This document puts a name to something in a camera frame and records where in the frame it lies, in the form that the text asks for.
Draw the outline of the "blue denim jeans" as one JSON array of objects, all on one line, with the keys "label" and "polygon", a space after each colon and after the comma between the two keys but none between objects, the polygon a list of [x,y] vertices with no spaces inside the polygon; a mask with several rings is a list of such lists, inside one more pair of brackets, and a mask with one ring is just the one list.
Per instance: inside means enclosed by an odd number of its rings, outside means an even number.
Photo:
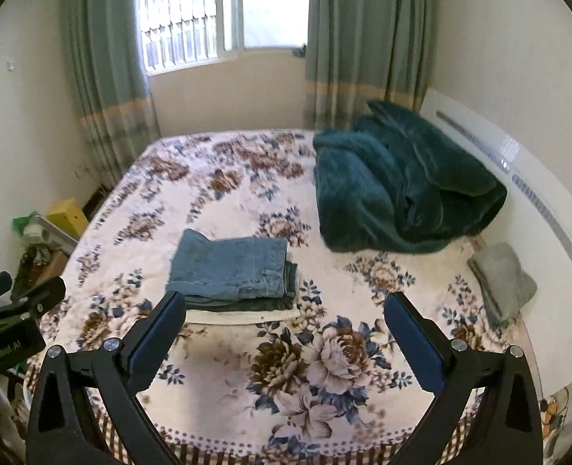
[{"label": "blue denim jeans", "polygon": [[171,261],[166,289],[213,301],[285,294],[288,244],[284,238],[211,240],[187,229]]}]

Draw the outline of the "yellow box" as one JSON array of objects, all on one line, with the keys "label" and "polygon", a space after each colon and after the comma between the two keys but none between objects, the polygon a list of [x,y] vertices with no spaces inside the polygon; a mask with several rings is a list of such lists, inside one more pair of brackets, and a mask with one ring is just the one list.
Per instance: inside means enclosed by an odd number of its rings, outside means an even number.
[{"label": "yellow box", "polygon": [[88,220],[74,198],[55,201],[45,218],[75,238],[80,238],[88,227]]}]

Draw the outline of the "white bed headboard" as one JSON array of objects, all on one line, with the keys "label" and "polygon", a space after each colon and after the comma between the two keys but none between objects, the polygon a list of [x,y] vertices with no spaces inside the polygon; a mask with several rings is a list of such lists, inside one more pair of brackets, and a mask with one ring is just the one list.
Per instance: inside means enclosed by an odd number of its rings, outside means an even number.
[{"label": "white bed headboard", "polygon": [[552,395],[572,383],[572,195],[521,143],[456,100],[429,89],[422,114],[508,190],[482,237],[511,245],[536,281],[536,295],[521,316],[540,390]]}]

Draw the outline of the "dark teal plush blanket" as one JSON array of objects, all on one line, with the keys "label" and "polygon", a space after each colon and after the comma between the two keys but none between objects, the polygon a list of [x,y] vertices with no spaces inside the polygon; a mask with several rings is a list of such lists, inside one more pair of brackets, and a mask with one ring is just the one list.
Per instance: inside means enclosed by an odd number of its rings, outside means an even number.
[{"label": "dark teal plush blanket", "polygon": [[314,136],[320,232],[333,252],[429,254],[481,233],[507,189],[419,114],[373,100],[348,131]]}]

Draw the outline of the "green striped left curtain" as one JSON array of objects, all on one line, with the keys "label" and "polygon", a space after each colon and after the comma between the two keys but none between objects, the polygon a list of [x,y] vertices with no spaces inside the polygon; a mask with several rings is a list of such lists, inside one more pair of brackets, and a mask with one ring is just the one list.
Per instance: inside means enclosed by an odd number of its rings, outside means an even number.
[{"label": "green striped left curtain", "polygon": [[137,19],[138,0],[61,0],[64,63],[87,147],[115,187],[161,131]]}]

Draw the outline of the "green striped curtain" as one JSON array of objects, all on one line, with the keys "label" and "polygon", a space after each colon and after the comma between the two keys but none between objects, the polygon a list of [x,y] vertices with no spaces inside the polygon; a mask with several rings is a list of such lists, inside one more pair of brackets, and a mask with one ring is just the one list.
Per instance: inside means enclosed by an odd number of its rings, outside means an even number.
[{"label": "green striped curtain", "polygon": [[61,0],[64,63],[87,147],[115,187],[161,131],[137,19],[138,0]]},{"label": "green striped curtain", "polygon": [[350,127],[380,99],[419,110],[433,0],[309,0],[304,123]]}]

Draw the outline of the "window with white grille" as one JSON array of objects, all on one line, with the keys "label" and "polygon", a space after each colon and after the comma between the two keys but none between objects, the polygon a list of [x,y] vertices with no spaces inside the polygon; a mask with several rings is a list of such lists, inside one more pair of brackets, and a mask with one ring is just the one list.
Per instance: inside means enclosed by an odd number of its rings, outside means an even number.
[{"label": "window with white grille", "polygon": [[305,56],[309,0],[138,0],[145,69],[162,74],[249,52]]}]

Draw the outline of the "green striped right curtain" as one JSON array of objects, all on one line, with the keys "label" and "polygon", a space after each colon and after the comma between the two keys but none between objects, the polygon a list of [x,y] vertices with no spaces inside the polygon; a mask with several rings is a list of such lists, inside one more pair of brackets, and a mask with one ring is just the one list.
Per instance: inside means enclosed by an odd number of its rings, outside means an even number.
[{"label": "green striped right curtain", "polygon": [[419,110],[433,0],[309,0],[304,123],[350,127],[380,99]]}]

